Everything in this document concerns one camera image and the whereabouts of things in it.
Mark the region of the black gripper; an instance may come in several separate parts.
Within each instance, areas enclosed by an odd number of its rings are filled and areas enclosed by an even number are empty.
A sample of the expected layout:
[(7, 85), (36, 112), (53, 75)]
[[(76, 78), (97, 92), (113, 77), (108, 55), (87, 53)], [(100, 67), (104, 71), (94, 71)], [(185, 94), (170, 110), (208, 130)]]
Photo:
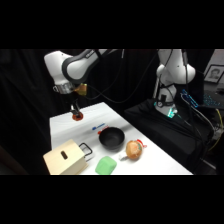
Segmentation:
[(80, 117), (82, 115), (82, 112), (81, 112), (80, 106), (79, 106), (80, 95), (77, 92), (73, 91), (69, 94), (64, 94), (63, 99), (70, 106), (70, 112), (73, 115), (76, 115), (75, 107), (77, 107), (78, 117)]

